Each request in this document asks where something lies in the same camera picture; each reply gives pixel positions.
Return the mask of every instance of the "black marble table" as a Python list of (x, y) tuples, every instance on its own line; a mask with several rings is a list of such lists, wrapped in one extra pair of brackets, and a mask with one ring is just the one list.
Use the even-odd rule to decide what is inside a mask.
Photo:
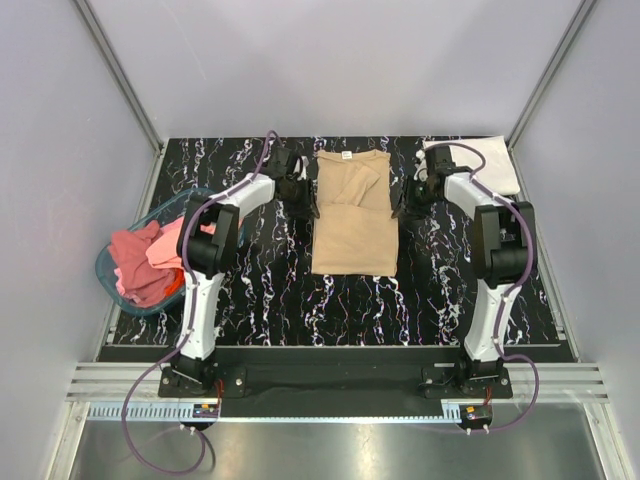
[[(380, 149), (391, 153), (395, 205), (413, 173), (423, 140), (459, 137), (286, 138), (310, 160), (315, 152)], [(262, 138), (172, 139), (152, 208), (190, 187), (221, 191), (254, 168)], [(312, 224), (287, 221), (278, 202), (245, 220), (218, 303), (220, 345), (457, 345), (473, 315), (477, 283), (470, 264), (470, 220), (454, 206), (432, 207), (427, 221), (400, 227), (395, 278), (311, 274)], [(122, 313), (113, 344), (171, 345), (183, 303), (151, 317)], [(558, 335), (537, 271), (524, 285), (509, 321), (507, 344), (557, 343)]]

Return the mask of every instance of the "beige shirt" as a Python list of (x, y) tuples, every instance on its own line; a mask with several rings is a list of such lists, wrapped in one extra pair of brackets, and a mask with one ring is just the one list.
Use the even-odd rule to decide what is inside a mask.
[(391, 218), (390, 154), (379, 150), (318, 152), (317, 203), (311, 272), (393, 276), (398, 222)]

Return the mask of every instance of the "metal corner post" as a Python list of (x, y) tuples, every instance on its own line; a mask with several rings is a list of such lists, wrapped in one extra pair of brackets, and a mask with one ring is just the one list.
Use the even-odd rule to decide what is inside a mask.
[(116, 56), (116, 53), (111, 46), (111, 43), (109, 42), (109, 39), (107, 38), (107, 35), (102, 28), (100, 21), (98, 20), (98, 17), (93, 11), (89, 0), (71, 0), (71, 2), (78, 9), (80, 17), (84, 21), (89, 33), (91, 34), (91, 37), (98, 47), (98, 51), (104, 59), (107, 68), (111, 72), (111, 75), (116, 82), (120, 93), (122, 93), (125, 102), (127, 102), (127, 105), (129, 105), (129, 108), (131, 108), (131, 112), (133, 113), (138, 124), (140, 125), (140, 128), (142, 128), (142, 131), (147, 137), (151, 148), (153, 149), (154, 153), (160, 153), (163, 143), (162, 139), (158, 135), (158, 132), (156, 132), (156, 129), (151, 123), (151, 120), (145, 112), (142, 104), (140, 103), (136, 92), (133, 90), (131, 82), (129, 82), (129, 79), (127, 78), (127, 75), (125, 74), (124, 69), (120, 64), (120, 61), (118, 60), (118, 57)]
[(522, 133), (524, 132), (533, 114), (535, 113), (535, 110), (540, 103), (542, 96), (547, 91), (547, 88), (549, 88), (549, 85), (558, 72), (560, 65), (562, 65), (565, 58), (567, 57), (571, 46), (574, 44), (575, 40), (578, 37), (578, 34), (586, 24), (587, 19), (593, 12), (598, 1), (599, 0), (582, 0), (580, 2), (580, 5), (571, 18), (569, 25), (567, 25), (567, 28), (564, 31), (562, 38), (558, 43), (558, 46), (551, 55), (551, 58), (549, 59), (549, 62), (547, 63), (542, 76), (538, 80), (538, 83), (533, 89), (533, 92), (529, 96), (529, 100), (527, 100), (524, 109), (520, 113), (520, 116), (518, 117), (518, 120), (516, 121), (516, 124), (507, 139), (507, 146), (509, 148), (514, 148), (516, 143), (518, 143), (518, 140), (522, 136)]

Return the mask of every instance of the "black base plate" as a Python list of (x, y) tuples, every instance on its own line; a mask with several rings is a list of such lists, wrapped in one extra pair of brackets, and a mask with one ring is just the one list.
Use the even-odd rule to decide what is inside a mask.
[(425, 367), (422, 369), (424, 396), (428, 399), (470, 399), (484, 400), (487, 397), (487, 386), (491, 386), (492, 398), (513, 398), (511, 379), (506, 368), (502, 369), (500, 379), (490, 385), (478, 385), (462, 391), (453, 381), (453, 367)]
[[(224, 398), (242, 398), (247, 384), (247, 369), (243, 366), (221, 366), (216, 378), (222, 381)], [(158, 388), (160, 398), (216, 398), (215, 385), (210, 388), (178, 375), (171, 367), (162, 369)]]

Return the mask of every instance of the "blue plastic basket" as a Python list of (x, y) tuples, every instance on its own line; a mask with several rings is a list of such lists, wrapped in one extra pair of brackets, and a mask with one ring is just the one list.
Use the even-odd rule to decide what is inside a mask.
[[(181, 217), (185, 214), (187, 201), (194, 193), (198, 195), (210, 196), (213, 195), (214, 192), (206, 188), (192, 188), (189, 190), (185, 190), (184, 192), (180, 192), (171, 200), (163, 203), (158, 208), (150, 212), (146, 217), (134, 223), (128, 230), (130, 232), (135, 232), (136, 230), (146, 227), (147, 224), (149, 224), (149, 222), (151, 222), (152, 220), (157, 220), (161, 226), (173, 222), (178, 217)], [(244, 228), (241, 227), (238, 235), (239, 243), (242, 242), (243, 237)], [(111, 254), (107, 250), (107, 247), (108, 245), (102, 249), (102, 251), (98, 255), (98, 258), (96, 259), (96, 276), (98, 277), (98, 280), (100, 280), (100, 283), (107, 291), (107, 293), (111, 296), (111, 298), (113, 298), (113, 300), (120, 306), (123, 311), (138, 317), (153, 315), (154, 313), (158, 313), (165, 308), (170, 307), (184, 297), (185, 287), (183, 285), (172, 295), (169, 295), (160, 303), (153, 305), (152, 307), (141, 308), (129, 299), (124, 298), (118, 293), (118, 290), (116, 289), (116, 282), (118, 281), (118, 277), (116, 277), (116, 274), (113, 273), (113, 271), (117, 266), (113, 261)]]

